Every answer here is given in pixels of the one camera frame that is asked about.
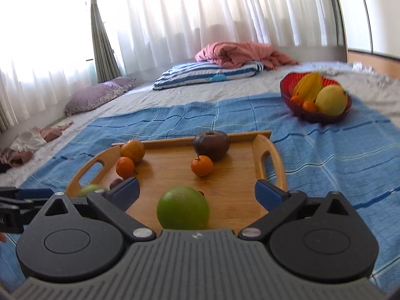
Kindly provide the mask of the person right hand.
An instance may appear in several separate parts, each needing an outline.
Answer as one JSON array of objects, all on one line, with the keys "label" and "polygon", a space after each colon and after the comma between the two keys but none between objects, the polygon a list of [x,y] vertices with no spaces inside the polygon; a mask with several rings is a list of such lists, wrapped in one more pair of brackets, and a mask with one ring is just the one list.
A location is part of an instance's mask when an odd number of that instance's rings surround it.
[{"label": "person right hand", "polygon": [[7,236],[3,232],[0,232],[0,241],[2,243],[5,243],[7,241]]}]

